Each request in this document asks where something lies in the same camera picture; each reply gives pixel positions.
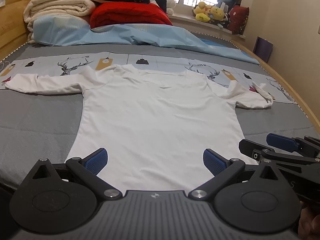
metal screw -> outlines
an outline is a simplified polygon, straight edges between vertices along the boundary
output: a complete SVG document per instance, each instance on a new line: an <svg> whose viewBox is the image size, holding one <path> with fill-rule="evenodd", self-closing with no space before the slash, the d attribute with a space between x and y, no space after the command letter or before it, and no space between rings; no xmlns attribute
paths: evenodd
<svg viewBox="0 0 320 240"><path fill-rule="evenodd" d="M120 191L115 188L112 188L105 190L103 193L106 197L117 197L119 196Z"/></svg>
<svg viewBox="0 0 320 240"><path fill-rule="evenodd" d="M203 198L207 195L207 193L204 190L196 189L191 192L191 195L193 195L196 198Z"/></svg>

dark red pillow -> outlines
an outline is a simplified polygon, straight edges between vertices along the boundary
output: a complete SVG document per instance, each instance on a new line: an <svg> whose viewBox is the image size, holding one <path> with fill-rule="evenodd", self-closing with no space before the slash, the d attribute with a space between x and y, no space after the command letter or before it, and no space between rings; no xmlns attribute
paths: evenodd
<svg viewBox="0 0 320 240"><path fill-rule="evenodd" d="M248 16L248 7L235 5L230 11L230 23L227 29L232 31L232 34L239 34L246 26Z"/></svg>
<svg viewBox="0 0 320 240"><path fill-rule="evenodd" d="M153 3L106 2L90 16L90 27L123 23L153 23L172 25L167 14Z"/></svg>

gray bed sheet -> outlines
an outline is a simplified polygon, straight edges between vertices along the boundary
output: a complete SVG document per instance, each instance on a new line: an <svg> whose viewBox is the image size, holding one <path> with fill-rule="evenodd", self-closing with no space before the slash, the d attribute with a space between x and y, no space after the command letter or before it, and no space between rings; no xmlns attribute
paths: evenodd
<svg viewBox="0 0 320 240"><path fill-rule="evenodd" d="M267 74L260 66L251 63L148 45L99 44L68 47L25 45L6 61L103 51L185 57ZM49 158L52 163L65 161L79 128L82 100L81 94L43 96L0 90L1 183L16 188L41 157ZM266 135L271 132L288 137L308 135L319 138L313 125L295 104L275 102L271 108L262 110L236 108L236 114L244 136L260 144L266 145Z"/></svg>

wall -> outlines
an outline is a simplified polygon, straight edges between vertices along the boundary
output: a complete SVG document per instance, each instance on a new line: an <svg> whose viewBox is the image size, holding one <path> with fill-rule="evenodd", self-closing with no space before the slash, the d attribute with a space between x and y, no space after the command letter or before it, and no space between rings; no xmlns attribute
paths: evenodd
<svg viewBox="0 0 320 240"><path fill-rule="evenodd" d="M245 46L253 50L257 36L261 36L263 33L270 0L242 0L241 6L250 8L249 19L244 30L244 35L246 36Z"/></svg>
<svg viewBox="0 0 320 240"><path fill-rule="evenodd" d="M268 64L320 119L320 0L252 0L245 46L257 36L273 43Z"/></svg>

blue gripper pad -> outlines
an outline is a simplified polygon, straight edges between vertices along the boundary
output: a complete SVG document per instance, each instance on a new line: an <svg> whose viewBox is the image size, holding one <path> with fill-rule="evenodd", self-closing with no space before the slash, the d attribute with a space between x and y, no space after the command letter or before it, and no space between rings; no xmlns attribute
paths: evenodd
<svg viewBox="0 0 320 240"><path fill-rule="evenodd" d="M287 151L287 152L296 152L299 150L299 143L292 138L288 138L282 135L277 135L274 133L269 133L267 135L267 144L278 149Z"/></svg>
<svg viewBox="0 0 320 240"><path fill-rule="evenodd" d="M94 175L97 175L107 163L108 153L105 148L96 150L81 161L81 164Z"/></svg>
<svg viewBox="0 0 320 240"><path fill-rule="evenodd" d="M206 149L203 153L204 166L214 175L217 176L224 171L231 162L211 149Z"/></svg>

